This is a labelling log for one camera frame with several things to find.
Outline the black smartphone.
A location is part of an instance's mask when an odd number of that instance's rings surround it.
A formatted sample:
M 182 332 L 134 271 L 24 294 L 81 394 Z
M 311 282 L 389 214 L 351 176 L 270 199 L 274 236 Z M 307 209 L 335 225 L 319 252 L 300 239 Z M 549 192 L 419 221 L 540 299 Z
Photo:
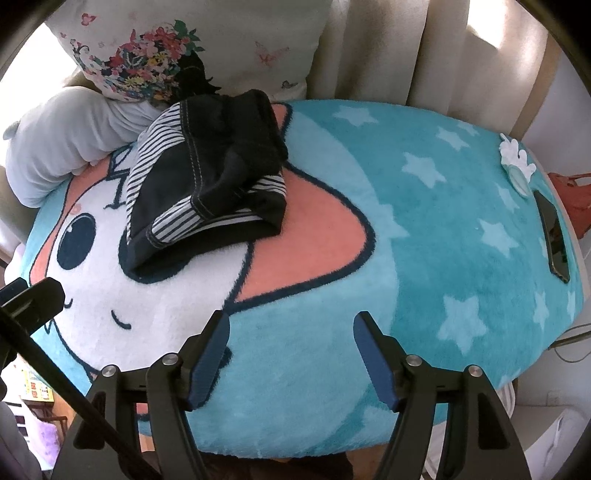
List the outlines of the black smartphone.
M 554 204 L 539 190 L 534 190 L 533 195 L 542 223 L 549 269 L 552 274 L 567 284 L 570 281 L 570 270 L 558 212 Z

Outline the light grey pillow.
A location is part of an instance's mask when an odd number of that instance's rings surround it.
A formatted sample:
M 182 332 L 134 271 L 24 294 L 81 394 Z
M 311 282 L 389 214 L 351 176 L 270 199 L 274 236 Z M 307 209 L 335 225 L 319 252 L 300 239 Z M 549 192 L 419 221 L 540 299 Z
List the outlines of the light grey pillow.
M 81 86 L 64 88 L 4 132 L 12 192 L 22 205 L 40 207 L 69 176 L 134 142 L 162 111 L 149 101 L 125 102 Z

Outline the teal star cartoon blanket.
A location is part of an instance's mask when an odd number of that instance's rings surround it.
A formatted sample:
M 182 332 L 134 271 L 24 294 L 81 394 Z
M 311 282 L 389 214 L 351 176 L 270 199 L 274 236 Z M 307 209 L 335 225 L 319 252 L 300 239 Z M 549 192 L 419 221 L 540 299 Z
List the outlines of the teal star cartoon blanket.
M 389 104 L 301 101 L 277 114 L 288 150 L 277 236 L 126 272 L 131 145 L 47 197 L 23 273 L 63 287 L 63 311 L 34 338 L 78 389 L 108 364 L 151 365 L 223 310 L 221 368 L 187 416 L 197 446 L 327 455 L 383 444 L 393 429 L 353 340 L 356 314 L 432 365 L 477 364 L 502 387 L 581 312 L 577 240 L 565 240 L 563 281 L 498 133 Z

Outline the red plastic bag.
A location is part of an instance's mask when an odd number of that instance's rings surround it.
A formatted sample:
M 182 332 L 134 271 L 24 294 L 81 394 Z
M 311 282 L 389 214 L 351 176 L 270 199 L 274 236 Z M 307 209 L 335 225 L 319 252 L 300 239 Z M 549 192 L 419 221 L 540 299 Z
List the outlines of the red plastic bag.
M 582 239 L 591 227 L 591 185 L 578 180 L 590 179 L 591 173 L 565 176 L 548 174 L 567 211 L 578 239 Z

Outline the floral print cushion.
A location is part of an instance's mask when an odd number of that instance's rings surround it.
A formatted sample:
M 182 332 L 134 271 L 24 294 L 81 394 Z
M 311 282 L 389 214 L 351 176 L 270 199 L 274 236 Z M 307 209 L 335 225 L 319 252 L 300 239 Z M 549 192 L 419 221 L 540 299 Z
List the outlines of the floral print cushion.
M 46 25 L 101 93 L 168 100 L 183 69 L 221 94 L 302 99 L 328 1 L 66 1 Z

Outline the beige curtain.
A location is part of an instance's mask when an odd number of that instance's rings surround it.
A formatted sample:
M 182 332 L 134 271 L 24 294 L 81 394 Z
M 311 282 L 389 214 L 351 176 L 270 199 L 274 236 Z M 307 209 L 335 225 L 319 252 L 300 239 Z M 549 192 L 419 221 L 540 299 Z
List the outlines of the beige curtain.
M 517 1 L 335 1 L 308 97 L 408 105 L 522 138 L 560 55 Z

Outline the black striped kids pants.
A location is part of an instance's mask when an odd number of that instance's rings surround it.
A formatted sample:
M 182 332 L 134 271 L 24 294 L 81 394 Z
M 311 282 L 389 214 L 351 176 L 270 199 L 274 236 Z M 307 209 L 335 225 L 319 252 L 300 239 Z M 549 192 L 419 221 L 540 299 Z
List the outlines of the black striped kids pants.
M 280 234 L 285 162 L 287 146 L 262 91 L 174 103 L 137 140 L 119 245 L 125 273 L 159 281 L 198 254 Z

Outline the white knit glove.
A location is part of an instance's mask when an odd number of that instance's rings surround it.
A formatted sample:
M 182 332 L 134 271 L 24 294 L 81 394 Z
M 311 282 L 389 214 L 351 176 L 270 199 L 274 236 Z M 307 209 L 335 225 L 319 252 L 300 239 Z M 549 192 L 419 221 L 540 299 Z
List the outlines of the white knit glove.
M 507 174 L 508 180 L 523 198 L 532 196 L 530 181 L 537 171 L 537 166 L 528 161 L 528 154 L 520 147 L 517 139 L 500 134 L 499 153 L 501 166 Z

